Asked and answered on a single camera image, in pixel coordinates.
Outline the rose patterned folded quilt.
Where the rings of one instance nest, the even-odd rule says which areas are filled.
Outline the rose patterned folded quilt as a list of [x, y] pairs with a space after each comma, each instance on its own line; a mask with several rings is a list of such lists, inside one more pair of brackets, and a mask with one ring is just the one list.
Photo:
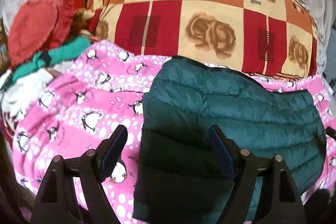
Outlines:
[[317, 31], [296, 0], [88, 0], [97, 35], [135, 54], [183, 56], [296, 80], [317, 71]]

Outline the green and white garment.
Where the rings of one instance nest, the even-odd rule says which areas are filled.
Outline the green and white garment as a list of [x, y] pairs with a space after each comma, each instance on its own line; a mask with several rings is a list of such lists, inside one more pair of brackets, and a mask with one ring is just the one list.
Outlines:
[[91, 45], [82, 36], [68, 40], [58, 48], [37, 52], [32, 59], [1, 77], [1, 103], [3, 111], [11, 115], [23, 115], [34, 99], [56, 77], [50, 69], [66, 65], [79, 57]]

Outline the pink penguin blanket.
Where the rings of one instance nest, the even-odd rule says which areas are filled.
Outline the pink penguin blanket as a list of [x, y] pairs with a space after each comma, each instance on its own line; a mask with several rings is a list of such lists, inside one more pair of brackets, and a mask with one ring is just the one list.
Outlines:
[[[65, 159], [81, 156], [89, 149], [96, 149], [118, 125], [123, 125], [127, 129], [126, 144], [102, 187], [120, 222], [147, 223], [133, 217], [144, 123], [142, 99], [150, 91], [164, 63], [171, 59], [136, 56], [106, 40], [86, 49], [66, 73], [48, 85], [18, 123], [13, 141], [17, 182], [37, 193], [56, 155]], [[270, 92], [308, 91], [324, 132], [329, 126], [335, 127], [333, 101], [320, 77], [293, 83], [250, 78]], [[335, 188], [335, 141], [325, 136], [323, 170], [318, 180], [306, 192], [300, 193], [304, 200], [317, 189]]]

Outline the dark green puffer jacket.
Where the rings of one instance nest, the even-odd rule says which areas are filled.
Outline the dark green puffer jacket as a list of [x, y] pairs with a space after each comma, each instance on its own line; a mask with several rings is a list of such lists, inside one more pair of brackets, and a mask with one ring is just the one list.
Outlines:
[[240, 72], [173, 57], [142, 102], [135, 219], [217, 221], [234, 184], [210, 146], [214, 124], [256, 156], [283, 156], [300, 193], [322, 173], [326, 136], [306, 90], [270, 92]]

